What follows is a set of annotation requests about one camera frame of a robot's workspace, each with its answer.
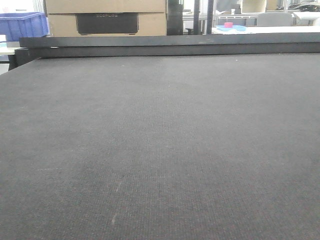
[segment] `pink object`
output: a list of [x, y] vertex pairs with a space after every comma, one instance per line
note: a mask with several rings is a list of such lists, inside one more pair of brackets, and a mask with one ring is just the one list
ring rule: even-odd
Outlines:
[[225, 22], [224, 27], [226, 29], [231, 29], [234, 26], [233, 22]]

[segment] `blue tray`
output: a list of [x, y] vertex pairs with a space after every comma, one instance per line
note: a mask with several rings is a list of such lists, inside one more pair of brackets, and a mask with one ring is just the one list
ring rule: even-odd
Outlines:
[[216, 29], [218, 29], [220, 31], [224, 31], [224, 32], [230, 31], [232, 29], [235, 29], [237, 31], [245, 31], [245, 30], [247, 30], [247, 28], [245, 26], [241, 26], [241, 25], [233, 25], [233, 27], [225, 27], [223, 25], [217, 25]]
[[44, 12], [0, 13], [0, 34], [7, 42], [18, 42], [22, 37], [43, 37], [49, 33]]

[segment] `cardboard box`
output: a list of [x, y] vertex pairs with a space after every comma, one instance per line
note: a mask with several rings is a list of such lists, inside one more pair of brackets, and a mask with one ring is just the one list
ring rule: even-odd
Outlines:
[[46, 0], [48, 14], [164, 13], [167, 0]]
[[165, 36], [167, 34], [167, 19], [165, 12], [142, 12], [137, 15], [137, 33], [91, 33], [83, 35], [78, 31], [76, 14], [49, 14], [50, 35], [52, 37], [125, 37]]
[[265, 13], [267, 7], [267, 0], [242, 0], [241, 12], [243, 14], [249, 13]]

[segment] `black pole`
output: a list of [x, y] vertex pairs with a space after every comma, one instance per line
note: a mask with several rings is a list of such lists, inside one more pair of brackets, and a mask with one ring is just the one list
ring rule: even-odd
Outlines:
[[194, 0], [193, 35], [199, 35], [199, 10], [200, 10], [200, 0]]
[[208, 0], [208, 15], [206, 23], [206, 34], [212, 34], [212, 23], [214, 20], [214, 0]]

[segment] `textured fabric surface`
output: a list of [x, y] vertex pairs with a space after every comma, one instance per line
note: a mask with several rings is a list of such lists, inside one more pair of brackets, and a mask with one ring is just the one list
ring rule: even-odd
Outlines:
[[318, 240], [320, 55], [42, 59], [0, 76], [1, 240]]

